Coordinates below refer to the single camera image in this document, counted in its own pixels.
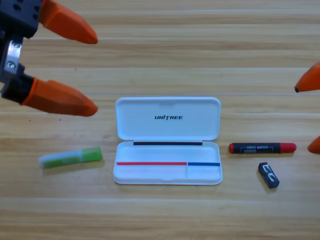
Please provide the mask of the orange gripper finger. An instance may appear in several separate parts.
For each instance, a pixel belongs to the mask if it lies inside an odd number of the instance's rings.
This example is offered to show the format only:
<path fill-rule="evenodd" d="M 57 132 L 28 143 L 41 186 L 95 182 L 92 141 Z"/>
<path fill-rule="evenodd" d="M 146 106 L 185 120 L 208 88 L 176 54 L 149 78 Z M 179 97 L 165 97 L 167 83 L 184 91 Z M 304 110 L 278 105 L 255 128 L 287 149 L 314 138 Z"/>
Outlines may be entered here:
<path fill-rule="evenodd" d="M 43 81 L 35 77 L 22 106 L 51 114 L 90 117 L 98 107 L 79 90 L 55 80 Z"/>
<path fill-rule="evenodd" d="M 320 154 L 320 136 L 310 143 L 310 145 L 307 147 L 307 150 L 313 154 Z"/>
<path fill-rule="evenodd" d="M 97 44 L 98 36 L 85 19 L 54 0 L 44 0 L 39 22 L 59 36 L 85 44 Z"/>
<path fill-rule="evenodd" d="M 320 89 L 320 63 L 315 63 L 303 74 L 294 87 L 296 93 L 317 91 Z"/>

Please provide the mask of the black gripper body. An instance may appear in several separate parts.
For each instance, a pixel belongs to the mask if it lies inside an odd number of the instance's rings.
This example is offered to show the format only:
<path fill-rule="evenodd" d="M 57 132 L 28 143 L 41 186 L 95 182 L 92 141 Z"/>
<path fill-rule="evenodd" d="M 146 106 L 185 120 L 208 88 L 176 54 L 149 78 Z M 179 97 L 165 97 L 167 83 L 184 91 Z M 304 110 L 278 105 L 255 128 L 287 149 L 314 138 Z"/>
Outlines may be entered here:
<path fill-rule="evenodd" d="M 21 104 L 29 95 L 34 78 L 20 64 L 23 40 L 38 30 L 41 0 L 0 2 L 0 96 Z"/>

